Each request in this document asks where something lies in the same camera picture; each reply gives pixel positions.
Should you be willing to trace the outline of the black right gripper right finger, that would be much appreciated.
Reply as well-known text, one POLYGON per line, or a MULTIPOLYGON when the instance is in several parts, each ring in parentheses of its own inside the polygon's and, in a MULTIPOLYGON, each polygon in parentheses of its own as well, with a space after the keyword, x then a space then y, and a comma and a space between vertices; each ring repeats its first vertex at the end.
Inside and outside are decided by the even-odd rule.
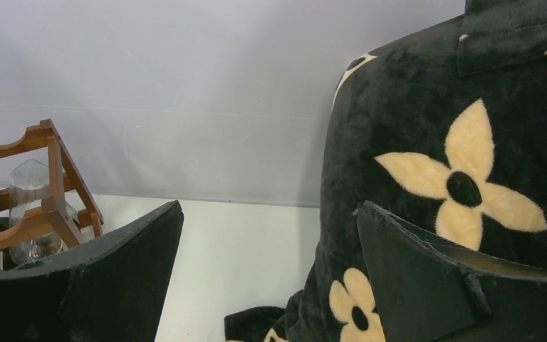
POLYGON ((547 341, 547 270, 476 252, 382 207, 358 205, 388 341, 547 341))

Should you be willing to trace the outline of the brown wooden wine rack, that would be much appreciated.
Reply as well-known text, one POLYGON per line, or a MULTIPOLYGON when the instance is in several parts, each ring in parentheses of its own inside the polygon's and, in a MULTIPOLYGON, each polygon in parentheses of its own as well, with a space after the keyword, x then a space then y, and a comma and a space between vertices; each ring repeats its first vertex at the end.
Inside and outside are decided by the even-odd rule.
POLYGON ((103 216, 52 120, 29 126, 17 141, 0 145, 0 159, 41 148, 48 150, 48 195, 39 207, 26 210, 19 223, 0 232, 0 251, 51 232, 67 247, 75 247, 86 241, 81 229, 89 226, 94 237, 103 235, 103 216), (66 209, 65 194, 73 190, 85 206, 78 212, 78 223, 66 209))

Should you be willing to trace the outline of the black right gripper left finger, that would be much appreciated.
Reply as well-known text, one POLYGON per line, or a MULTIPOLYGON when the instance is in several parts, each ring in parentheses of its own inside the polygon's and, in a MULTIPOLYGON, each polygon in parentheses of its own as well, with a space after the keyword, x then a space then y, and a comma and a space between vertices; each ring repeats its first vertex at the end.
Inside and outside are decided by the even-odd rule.
POLYGON ((171 201, 68 251, 0 271, 0 341, 153 341, 182 233, 171 201))

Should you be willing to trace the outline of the clear square bottle black cap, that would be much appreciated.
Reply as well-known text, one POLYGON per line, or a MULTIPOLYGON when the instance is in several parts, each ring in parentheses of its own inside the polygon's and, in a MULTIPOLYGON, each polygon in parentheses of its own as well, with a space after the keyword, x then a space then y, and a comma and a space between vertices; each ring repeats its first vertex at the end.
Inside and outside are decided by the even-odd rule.
POLYGON ((77 210, 69 203, 66 203, 66 211, 67 214, 71 217, 72 222, 74 226, 76 227, 77 231, 80 232, 80 220, 78 217, 77 210))

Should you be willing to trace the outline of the clear round glass bottle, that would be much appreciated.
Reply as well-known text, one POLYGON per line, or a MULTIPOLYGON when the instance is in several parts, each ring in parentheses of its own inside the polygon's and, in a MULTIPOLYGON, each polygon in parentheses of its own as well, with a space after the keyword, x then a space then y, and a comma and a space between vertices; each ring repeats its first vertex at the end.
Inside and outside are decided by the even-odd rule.
MULTIPOLYGON (((50 195, 48 166, 38 160, 27 160, 10 173, 9 226, 18 224, 26 211, 41 206, 50 195)), ((9 248, 9 256, 18 265, 57 254, 63 241, 57 232, 26 240, 9 248)))

